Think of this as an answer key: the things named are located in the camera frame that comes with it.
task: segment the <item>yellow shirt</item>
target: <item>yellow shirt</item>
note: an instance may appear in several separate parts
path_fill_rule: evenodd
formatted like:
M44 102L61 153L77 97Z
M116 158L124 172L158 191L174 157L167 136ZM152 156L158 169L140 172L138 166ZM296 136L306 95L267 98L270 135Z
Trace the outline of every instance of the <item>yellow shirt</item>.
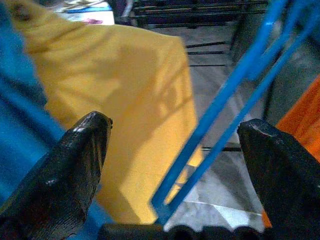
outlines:
M121 25L70 22L28 0L25 37L48 97L65 127L96 110L113 119L97 199L121 223L151 223L149 201L196 124L188 60L178 37ZM197 165L197 151L189 164Z

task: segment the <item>button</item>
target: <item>button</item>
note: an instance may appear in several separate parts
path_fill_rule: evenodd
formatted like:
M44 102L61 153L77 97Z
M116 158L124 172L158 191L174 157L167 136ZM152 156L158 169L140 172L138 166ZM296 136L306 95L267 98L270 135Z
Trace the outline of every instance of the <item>button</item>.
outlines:
M13 16L20 21L28 21L31 19L28 9L22 4L16 4L12 9Z

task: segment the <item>tiled floor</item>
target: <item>tiled floor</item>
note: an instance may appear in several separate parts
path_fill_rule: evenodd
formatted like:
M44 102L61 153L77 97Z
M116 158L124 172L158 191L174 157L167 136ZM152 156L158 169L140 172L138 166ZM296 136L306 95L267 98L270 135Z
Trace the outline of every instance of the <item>tiled floor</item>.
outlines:
M155 29L158 33L180 36L185 45L231 40L234 26ZM225 51L223 55L191 55L190 65L227 64L219 67L191 67L193 94L196 112L200 117L227 80L233 69L229 45L189 48L195 51ZM250 94L255 89L254 82L244 82L228 101L210 132L202 141L203 146L213 146L231 120L239 113ZM261 99L244 120L261 118L264 100ZM236 133L229 142L238 143ZM202 179L189 193L184 202L165 226L185 224L200 231L203 226L224 226L234 229L250 226L263 231L262 206L250 181L250 177L240 152L222 152Z

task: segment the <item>fabric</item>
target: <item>fabric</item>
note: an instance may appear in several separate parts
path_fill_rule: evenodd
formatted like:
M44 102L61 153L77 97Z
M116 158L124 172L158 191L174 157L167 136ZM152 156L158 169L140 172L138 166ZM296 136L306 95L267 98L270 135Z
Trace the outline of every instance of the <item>fabric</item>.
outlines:
M320 75L276 127L294 136L320 162ZM266 212L262 219L266 227L271 227Z
M121 223L152 223L149 200L196 124L188 61L178 37L69 22L28 0L26 39L47 95L65 127L91 111L113 119L97 199ZM201 160L197 151L190 164Z

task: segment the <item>orange cloth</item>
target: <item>orange cloth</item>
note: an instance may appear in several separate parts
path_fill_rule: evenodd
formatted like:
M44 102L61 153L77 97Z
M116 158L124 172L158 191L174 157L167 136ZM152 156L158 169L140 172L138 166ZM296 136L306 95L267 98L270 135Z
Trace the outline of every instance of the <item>orange cloth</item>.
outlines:
M294 136L320 162L320 75L276 127ZM271 227L266 212L262 220Z

